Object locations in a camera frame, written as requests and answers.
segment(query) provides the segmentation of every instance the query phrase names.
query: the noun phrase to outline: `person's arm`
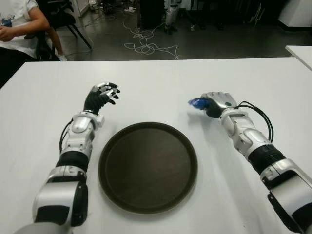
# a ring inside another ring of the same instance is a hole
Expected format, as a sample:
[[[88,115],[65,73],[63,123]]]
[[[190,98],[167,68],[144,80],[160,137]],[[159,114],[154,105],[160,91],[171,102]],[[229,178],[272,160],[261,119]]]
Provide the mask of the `person's arm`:
[[[14,37],[32,34],[39,31],[47,31],[50,29],[48,20],[38,7],[31,9],[28,14],[31,19],[29,24],[13,28],[0,26],[0,40],[10,41]]]

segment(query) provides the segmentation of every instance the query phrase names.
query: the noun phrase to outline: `wall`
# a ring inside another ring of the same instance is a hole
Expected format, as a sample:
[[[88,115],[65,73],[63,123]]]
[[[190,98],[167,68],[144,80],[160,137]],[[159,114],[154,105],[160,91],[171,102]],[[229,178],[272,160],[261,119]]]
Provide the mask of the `wall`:
[[[282,10],[279,21],[288,27],[310,27],[312,0],[290,0]]]

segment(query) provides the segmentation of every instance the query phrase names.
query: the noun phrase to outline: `black pants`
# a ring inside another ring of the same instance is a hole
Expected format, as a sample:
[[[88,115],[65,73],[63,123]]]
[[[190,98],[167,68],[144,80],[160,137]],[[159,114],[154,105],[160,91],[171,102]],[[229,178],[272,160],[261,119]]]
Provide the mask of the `black pants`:
[[[0,47],[0,89],[25,62],[33,61],[36,60],[21,51]]]
[[[204,0],[203,9],[201,10],[200,16],[199,16],[201,23],[204,23],[207,19],[207,16],[209,15],[211,2],[212,0]],[[218,2],[216,22],[223,23],[224,18],[226,16],[226,10],[227,10],[226,0],[216,0],[216,2]]]

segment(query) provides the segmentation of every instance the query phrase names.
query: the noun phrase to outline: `black chair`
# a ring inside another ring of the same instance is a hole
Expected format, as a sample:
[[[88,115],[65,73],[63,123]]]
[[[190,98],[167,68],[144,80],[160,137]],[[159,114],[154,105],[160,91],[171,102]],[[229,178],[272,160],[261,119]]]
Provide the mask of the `black chair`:
[[[36,59],[38,61],[59,61],[54,51],[49,47],[45,40],[45,32],[38,32],[35,34],[28,34],[24,39],[33,39],[37,37],[38,42],[36,45]]]
[[[81,32],[75,26],[76,19],[73,15],[65,12],[66,9],[70,9],[74,12],[72,3],[69,0],[36,0],[40,10],[44,13],[48,19],[50,26],[55,30],[61,27],[67,27],[69,31],[77,38],[76,33],[86,43],[86,45],[92,49],[90,43],[81,34]]]

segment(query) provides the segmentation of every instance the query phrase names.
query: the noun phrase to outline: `robot leg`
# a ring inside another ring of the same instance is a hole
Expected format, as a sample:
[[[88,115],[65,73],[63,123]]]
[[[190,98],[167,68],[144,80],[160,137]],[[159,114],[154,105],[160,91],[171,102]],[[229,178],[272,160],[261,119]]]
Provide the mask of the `robot leg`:
[[[182,0],[171,0],[171,5],[166,14],[167,27],[170,27],[175,22],[181,2]]]

